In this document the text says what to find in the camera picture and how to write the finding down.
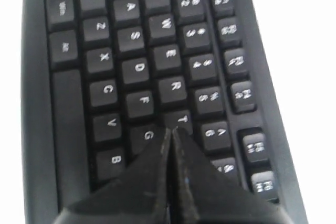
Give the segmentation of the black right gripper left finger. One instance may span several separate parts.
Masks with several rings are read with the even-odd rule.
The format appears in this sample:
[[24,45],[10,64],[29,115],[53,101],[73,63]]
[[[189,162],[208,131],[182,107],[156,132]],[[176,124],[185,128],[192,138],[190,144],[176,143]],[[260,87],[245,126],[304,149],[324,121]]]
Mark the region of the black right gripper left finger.
[[160,127],[157,133],[117,179],[65,207],[54,222],[166,223],[171,131]]

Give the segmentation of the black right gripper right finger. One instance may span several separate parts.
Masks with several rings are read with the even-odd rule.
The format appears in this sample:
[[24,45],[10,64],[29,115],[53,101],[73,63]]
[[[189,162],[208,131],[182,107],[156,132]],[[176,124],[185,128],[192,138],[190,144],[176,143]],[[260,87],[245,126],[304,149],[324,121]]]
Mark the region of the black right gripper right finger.
[[288,223],[282,206],[220,173],[183,128],[174,128],[168,161],[173,223]]

